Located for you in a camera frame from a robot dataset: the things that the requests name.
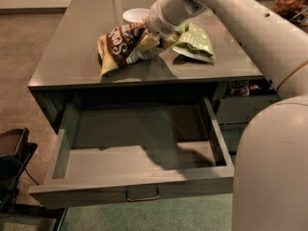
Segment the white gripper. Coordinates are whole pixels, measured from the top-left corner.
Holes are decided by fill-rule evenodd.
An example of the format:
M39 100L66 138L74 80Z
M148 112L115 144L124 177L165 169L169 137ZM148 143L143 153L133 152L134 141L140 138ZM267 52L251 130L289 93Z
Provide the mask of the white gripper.
M178 41L174 33L184 21L183 0L157 0L150 8L148 29L143 32L137 49L144 52L159 43L161 48L168 49Z

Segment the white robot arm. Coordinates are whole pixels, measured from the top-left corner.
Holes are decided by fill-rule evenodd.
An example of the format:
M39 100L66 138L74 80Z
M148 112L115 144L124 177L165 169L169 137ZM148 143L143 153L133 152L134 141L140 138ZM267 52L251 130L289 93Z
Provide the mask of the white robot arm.
M151 33L170 37L210 9L277 90L239 142L232 231L308 231L308 34L255 0L157 0Z

